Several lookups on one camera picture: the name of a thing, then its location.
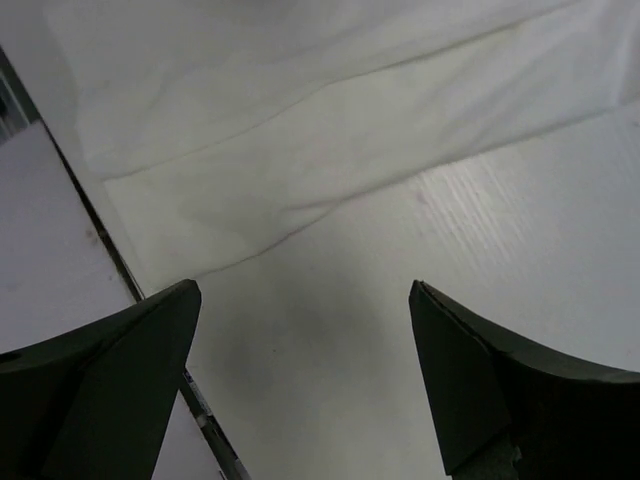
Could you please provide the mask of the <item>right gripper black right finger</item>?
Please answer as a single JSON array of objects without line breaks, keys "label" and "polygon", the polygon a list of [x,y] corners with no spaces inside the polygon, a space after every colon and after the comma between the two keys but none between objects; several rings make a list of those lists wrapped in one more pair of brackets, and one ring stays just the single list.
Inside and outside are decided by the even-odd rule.
[{"label": "right gripper black right finger", "polygon": [[422,281],[409,307],[450,478],[638,478],[638,373],[546,347]]}]

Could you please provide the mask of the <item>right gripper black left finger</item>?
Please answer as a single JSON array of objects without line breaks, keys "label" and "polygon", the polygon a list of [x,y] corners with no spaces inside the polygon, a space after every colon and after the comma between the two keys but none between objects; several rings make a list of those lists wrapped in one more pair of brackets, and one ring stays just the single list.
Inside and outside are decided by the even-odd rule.
[{"label": "right gripper black left finger", "polygon": [[183,280],[2,354],[2,478],[151,478],[200,308]]}]

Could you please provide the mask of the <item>white t-shirt black print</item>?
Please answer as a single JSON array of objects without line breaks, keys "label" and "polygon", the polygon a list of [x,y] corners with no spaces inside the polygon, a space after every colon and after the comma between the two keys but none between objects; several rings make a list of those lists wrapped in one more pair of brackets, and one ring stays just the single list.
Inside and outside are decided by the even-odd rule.
[{"label": "white t-shirt black print", "polygon": [[639,94],[635,1],[50,1],[76,135],[149,281]]}]

